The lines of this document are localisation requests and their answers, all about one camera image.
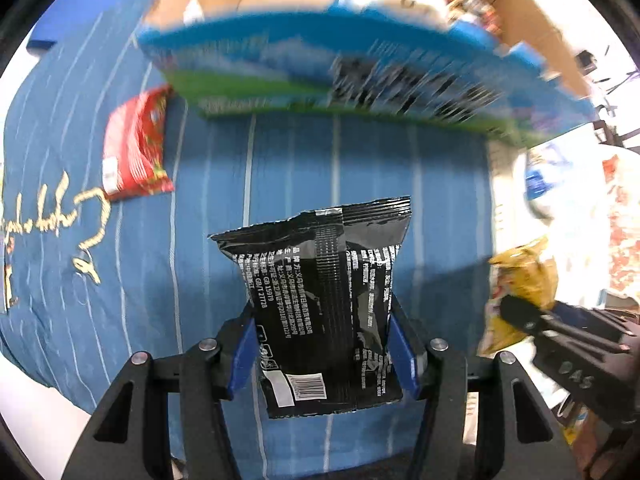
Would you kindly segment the yellow snack bag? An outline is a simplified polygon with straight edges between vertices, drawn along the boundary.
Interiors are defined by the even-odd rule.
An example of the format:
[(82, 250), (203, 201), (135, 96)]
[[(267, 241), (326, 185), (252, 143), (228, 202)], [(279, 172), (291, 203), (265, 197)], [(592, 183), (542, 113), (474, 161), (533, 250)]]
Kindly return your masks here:
[(503, 297), (514, 296), (550, 310), (558, 289), (558, 268), (548, 248), (548, 237), (499, 252), (489, 259), (490, 295), (485, 304), (485, 330), (477, 347), (479, 356), (492, 356), (517, 344), (526, 335), (506, 322), (499, 312)]

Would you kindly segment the black snack bag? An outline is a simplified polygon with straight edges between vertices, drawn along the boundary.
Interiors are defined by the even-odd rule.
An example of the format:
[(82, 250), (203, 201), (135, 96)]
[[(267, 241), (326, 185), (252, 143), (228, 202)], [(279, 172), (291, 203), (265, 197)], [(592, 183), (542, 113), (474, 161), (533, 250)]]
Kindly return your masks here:
[(212, 235), (238, 266), (254, 308), (270, 418), (401, 399), (387, 338), (394, 266), (410, 220), (411, 200), (400, 196)]

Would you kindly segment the red snack bag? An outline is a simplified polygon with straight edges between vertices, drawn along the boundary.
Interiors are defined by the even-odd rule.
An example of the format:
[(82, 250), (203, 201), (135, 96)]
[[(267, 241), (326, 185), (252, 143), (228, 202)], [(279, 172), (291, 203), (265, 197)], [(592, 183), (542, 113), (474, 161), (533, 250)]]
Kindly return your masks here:
[(168, 193), (174, 184), (164, 168), (165, 122), (171, 86), (146, 90), (108, 118), (102, 155), (102, 186), (109, 200)]

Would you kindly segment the blue white tissue pack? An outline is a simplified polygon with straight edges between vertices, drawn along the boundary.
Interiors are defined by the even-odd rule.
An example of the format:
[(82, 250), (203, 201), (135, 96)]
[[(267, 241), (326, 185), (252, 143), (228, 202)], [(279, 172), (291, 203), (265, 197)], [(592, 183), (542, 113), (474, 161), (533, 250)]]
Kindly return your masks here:
[(553, 144), (537, 146), (526, 154), (526, 198), (532, 213), (551, 221), (567, 170), (567, 161)]

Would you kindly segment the plaid checkered blanket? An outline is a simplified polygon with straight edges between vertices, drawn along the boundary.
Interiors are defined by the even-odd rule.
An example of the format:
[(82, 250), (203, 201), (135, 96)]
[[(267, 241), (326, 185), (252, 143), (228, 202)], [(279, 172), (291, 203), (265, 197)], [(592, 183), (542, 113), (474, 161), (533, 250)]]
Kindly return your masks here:
[[(554, 258), (555, 299), (598, 308), (608, 288), (608, 218), (600, 145), (568, 134), (531, 151), (488, 143), (494, 253), (547, 241)], [(534, 162), (554, 187), (536, 200), (526, 195), (526, 169)]]

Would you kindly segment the blue striped blanket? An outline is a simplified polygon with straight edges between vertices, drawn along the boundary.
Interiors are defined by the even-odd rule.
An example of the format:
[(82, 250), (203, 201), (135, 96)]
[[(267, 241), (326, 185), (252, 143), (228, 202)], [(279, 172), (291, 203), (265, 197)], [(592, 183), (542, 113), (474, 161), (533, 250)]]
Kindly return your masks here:
[(488, 158), (482, 130), (503, 98), (467, 70), (390, 63), (373, 73), (393, 110), (424, 108), (426, 122), (377, 118), (356, 107), (360, 62), (330, 75), (336, 113), (205, 118), (168, 101), (170, 193), (111, 202), (101, 188), (104, 130), (123, 102), (162, 80), (136, 45), (144, 0), (99, 14), (53, 47), (10, 107), (4, 149), (9, 310), (2, 353), (26, 375), (93, 411), (136, 351), (178, 367), (188, 354), (232, 367), (240, 390), (224, 404), (232, 456), (245, 479), (383, 478), (405, 474), (423, 406), (383, 404), (272, 419), (262, 362), (201, 341), (234, 323), (246, 280), (283, 273), (280, 235), (292, 212), (409, 195), (406, 240), (393, 260), (408, 315), (449, 348), (473, 350), (482, 331), (491, 250)]

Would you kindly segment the orange white floral blanket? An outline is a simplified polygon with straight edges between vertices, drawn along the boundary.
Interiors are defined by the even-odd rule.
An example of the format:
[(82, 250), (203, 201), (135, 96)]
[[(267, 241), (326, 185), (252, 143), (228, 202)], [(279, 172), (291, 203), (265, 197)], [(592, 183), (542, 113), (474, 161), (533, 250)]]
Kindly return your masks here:
[(605, 145), (605, 211), (610, 220), (610, 292), (639, 302), (639, 155)]

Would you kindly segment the open cardboard box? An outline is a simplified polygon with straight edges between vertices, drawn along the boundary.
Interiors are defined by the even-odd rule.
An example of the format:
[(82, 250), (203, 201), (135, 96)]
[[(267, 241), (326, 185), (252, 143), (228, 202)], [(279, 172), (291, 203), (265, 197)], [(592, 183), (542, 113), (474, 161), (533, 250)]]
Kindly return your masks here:
[(593, 122), (584, 76), (534, 0), (485, 0), (500, 39), (337, 0), (154, 0), (140, 49), (209, 115), (296, 110), (440, 122), (534, 146)]

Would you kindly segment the orange panda snack bag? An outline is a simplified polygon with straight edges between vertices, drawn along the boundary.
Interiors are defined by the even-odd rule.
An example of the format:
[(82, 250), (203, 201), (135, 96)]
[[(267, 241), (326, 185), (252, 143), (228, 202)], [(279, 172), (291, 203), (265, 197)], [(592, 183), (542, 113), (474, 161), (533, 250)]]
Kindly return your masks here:
[(446, 0), (449, 24), (465, 22), (500, 39), (502, 21), (495, 8), (485, 0)]

